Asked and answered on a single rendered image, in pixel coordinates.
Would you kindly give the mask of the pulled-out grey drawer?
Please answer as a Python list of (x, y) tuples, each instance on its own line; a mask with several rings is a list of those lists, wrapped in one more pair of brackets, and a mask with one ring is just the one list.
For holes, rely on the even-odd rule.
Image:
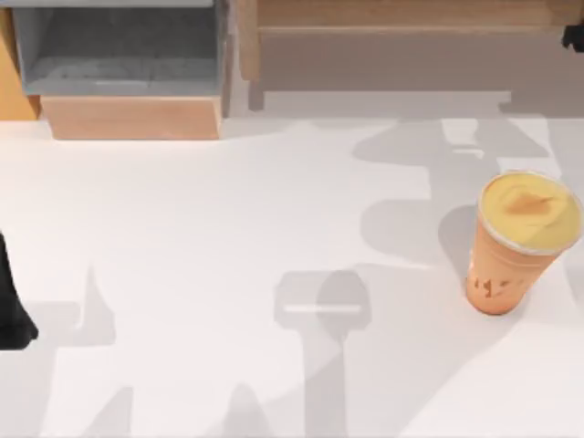
[(228, 0), (0, 0), (25, 94), (219, 100)]

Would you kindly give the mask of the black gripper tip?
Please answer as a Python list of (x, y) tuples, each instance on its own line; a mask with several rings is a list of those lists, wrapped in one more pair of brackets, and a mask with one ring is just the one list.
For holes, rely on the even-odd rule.
[(0, 233), (0, 351), (25, 349), (38, 334), (16, 292), (5, 238)]

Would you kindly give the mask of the small black gripper part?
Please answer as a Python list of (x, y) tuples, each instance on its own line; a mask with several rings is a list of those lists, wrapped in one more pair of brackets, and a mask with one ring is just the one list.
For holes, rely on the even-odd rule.
[(570, 25), (564, 28), (561, 45), (572, 49), (577, 53), (584, 53), (584, 23)]

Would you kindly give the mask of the orange wooden cupboard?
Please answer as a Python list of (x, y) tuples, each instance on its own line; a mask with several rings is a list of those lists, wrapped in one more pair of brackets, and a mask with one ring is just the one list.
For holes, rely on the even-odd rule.
[(40, 111), (39, 97), (22, 89), (11, 10), (0, 8), (0, 121), (33, 121)]

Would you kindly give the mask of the wooden open shelf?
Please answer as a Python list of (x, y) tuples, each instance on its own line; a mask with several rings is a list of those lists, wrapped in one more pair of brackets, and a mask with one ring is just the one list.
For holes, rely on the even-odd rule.
[(234, 0), (250, 104), (267, 91), (508, 91), (551, 66), (584, 0)]

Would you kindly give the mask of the orange drink cup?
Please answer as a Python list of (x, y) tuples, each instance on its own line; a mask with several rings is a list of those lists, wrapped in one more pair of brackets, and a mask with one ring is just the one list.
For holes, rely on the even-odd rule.
[(476, 217), (466, 297), (487, 315), (515, 309), (584, 229), (576, 194), (563, 182), (529, 171), (504, 172), (488, 182)]

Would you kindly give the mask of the pale wooden drawer front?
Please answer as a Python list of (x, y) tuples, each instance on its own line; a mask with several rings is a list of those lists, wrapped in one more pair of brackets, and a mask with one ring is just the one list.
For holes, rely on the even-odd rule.
[(223, 120), (215, 97), (43, 96), (58, 140), (217, 140)]

